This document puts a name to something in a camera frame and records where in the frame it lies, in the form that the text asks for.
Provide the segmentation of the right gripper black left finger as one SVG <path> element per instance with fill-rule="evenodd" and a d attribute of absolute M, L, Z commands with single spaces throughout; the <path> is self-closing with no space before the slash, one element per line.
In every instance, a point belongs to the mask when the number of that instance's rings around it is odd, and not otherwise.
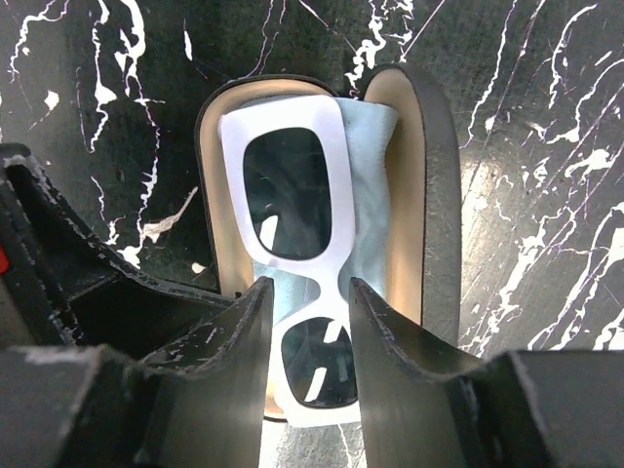
<path fill-rule="evenodd" d="M 255 281 L 140 361 L 106 345 L 3 351 L 2 465 L 255 467 L 273 292 L 270 279 Z"/>

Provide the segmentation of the light blue cleaning cloth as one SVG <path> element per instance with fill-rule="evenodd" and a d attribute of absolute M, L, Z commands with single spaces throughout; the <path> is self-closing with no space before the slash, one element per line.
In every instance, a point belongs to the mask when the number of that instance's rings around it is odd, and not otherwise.
<path fill-rule="evenodd" d="M 398 113 L 385 105 L 339 97 L 349 161 L 355 212 L 355 242 L 341 268 L 338 285 L 348 295 L 352 277 L 386 295 L 386 245 L 390 224 L 390 194 L 385 150 Z M 285 371 L 293 377 L 292 390 L 313 409 L 340 408 L 357 400 L 351 343 L 346 330 L 328 318 L 304 321 L 282 341 Z"/>

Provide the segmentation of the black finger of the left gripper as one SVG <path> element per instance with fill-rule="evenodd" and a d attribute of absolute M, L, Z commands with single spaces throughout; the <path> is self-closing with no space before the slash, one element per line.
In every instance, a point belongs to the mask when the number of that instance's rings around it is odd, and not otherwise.
<path fill-rule="evenodd" d="M 106 344 L 141 359 L 232 303 L 125 262 L 20 143 L 1 146 L 1 255 L 1 335 L 10 344 Z"/>

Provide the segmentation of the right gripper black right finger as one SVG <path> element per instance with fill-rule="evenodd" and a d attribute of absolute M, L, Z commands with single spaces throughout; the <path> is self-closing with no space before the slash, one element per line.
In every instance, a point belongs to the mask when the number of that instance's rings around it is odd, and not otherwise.
<path fill-rule="evenodd" d="M 621 352 L 516 350 L 484 361 L 360 279 L 349 316 L 369 466 L 622 465 Z"/>

